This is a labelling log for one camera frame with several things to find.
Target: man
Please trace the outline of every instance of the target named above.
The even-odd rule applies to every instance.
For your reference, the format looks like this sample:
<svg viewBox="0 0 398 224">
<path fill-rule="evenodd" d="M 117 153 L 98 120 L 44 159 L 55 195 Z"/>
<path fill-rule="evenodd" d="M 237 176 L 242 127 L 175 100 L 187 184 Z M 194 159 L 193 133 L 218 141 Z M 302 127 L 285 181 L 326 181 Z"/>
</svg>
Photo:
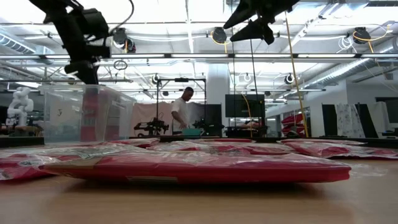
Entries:
<svg viewBox="0 0 398 224">
<path fill-rule="evenodd" d="M 191 87 L 187 87 L 182 96 L 174 101 L 172 116 L 176 122 L 174 122 L 173 132 L 180 132 L 183 129 L 188 128 L 187 102 L 191 100 L 192 96 L 193 89 Z"/>
</svg>

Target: workbench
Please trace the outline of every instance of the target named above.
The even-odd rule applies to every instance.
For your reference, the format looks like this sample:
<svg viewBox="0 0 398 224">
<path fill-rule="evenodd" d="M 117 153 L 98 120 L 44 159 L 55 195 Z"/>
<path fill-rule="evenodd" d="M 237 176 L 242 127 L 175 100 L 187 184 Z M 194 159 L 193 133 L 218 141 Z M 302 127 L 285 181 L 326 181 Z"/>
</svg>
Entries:
<svg viewBox="0 0 398 224">
<path fill-rule="evenodd" d="M 48 177 L 0 182 L 2 224 L 398 223 L 398 162 L 350 161 L 328 184 L 132 185 Z"/>
</svg>

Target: white t-shirt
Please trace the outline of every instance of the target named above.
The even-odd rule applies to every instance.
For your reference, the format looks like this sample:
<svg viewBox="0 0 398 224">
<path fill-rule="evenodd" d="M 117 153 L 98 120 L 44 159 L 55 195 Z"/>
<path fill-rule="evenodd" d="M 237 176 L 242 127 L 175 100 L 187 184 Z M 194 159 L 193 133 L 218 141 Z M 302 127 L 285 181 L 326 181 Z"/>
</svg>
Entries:
<svg viewBox="0 0 398 224">
<path fill-rule="evenodd" d="M 176 99 L 173 103 L 172 112 L 173 111 L 177 112 L 180 115 L 185 124 L 188 124 L 188 108 L 187 102 L 185 102 L 185 100 L 183 100 L 182 98 Z M 173 124 L 173 131 L 181 131 L 181 124 L 176 119 L 174 120 Z"/>
</svg>

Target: white robot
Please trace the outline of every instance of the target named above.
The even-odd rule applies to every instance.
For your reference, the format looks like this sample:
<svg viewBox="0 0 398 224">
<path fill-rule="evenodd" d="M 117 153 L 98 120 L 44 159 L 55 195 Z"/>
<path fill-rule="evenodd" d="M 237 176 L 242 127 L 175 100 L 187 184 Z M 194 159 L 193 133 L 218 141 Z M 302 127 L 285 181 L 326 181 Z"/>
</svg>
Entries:
<svg viewBox="0 0 398 224">
<path fill-rule="evenodd" d="M 33 100 L 28 98 L 30 88 L 18 87 L 17 91 L 12 94 L 14 99 L 7 110 L 8 119 L 6 121 L 7 126 L 13 126 L 16 123 L 16 115 L 19 117 L 17 126 L 26 126 L 27 112 L 33 111 Z"/>
</svg>

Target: metal frame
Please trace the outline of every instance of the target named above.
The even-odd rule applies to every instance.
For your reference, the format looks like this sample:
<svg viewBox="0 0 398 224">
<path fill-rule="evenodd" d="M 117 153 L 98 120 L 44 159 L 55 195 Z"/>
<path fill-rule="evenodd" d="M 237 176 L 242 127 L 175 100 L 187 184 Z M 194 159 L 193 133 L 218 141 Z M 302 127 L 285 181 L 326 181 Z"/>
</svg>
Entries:
<svg viewBox="0 0 398 224">
<path fill-rule="evenodd" d="M 157 80 L 157 84 L 156 84 L 156 119 L 159 119 L 159 91 L 162 90 L 167 84 L 169 84 L 169 82 L 182 82 L 182 80 L 184 82 L 189 82 L 189 81 L 194 81 L 196 84 L 197 81 L 203 81 L 205 83 L 205 89 L 202 89 L 205 92 L 205 121 L 206 121 L 206 106 L 207 106 L 207 94 L 206 94 L 206 78 L 160 78 Z M 162 86 L 162 88 L 159 89 L 159 83 L 161 81 L 166 81 L 166 83 Z"/>
</svg>

